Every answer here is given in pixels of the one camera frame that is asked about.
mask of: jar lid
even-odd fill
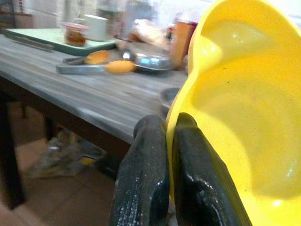
[[[87,30],[88,27],[82,24],[76,24],[76,23],[69,23],[69,22],[65,22],[63,23],[63,25],[66,28],[72,28],[74,30],[78,30],[78,31],[83,31],[83,30]]]

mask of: wall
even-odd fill
[[[24,12],[33,14],[33,22],[36,28],[59,27],[63,19],[64,0],[23,0]],[[69,0],[72,5],[73,17],[76,18],[79,9],[79,0]],[[126,0],[118,0],[124,7]],[[158,25],[167,27],[178,12],[184,12],[192,20],[198,21],[203,12],[210,6],[213,0],[150,0],[158,3]],[[270,0],[272,4],[280,8],[292,21],[301,27],[301,1],[300,0]],[[96,0],[86,0],[85,13],[95,14]]]

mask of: gray wooden tabletop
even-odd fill
[[[165,117],[159,93],[181,86],[187,76],[168,71],[159,74],[62,75],[55,66],[73,57],[46,52],[0,35],[1,76],[46,99],[58,107],[128,142],[135,124],[144,116]],[[118,59],[111,50],[110,60]]]

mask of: bottle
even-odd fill
[[[108,19],[107,23],[107,38],[110,39],[114,35],[114,25],[119,10],[116,0],[98,0],[97,2],[97,16]]]
[[[126,40],[136,19],[152,20],[153,10],[147,0],[127,0],[121,38]]]

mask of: floor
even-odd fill
[[[43,118],[20,103],[9,104],[19,170],[27,202],[13,211],[0,202],[1,226],[106,226],[114,181],[87,168],[74,177],[33,179],[25,175],[47,149]]]

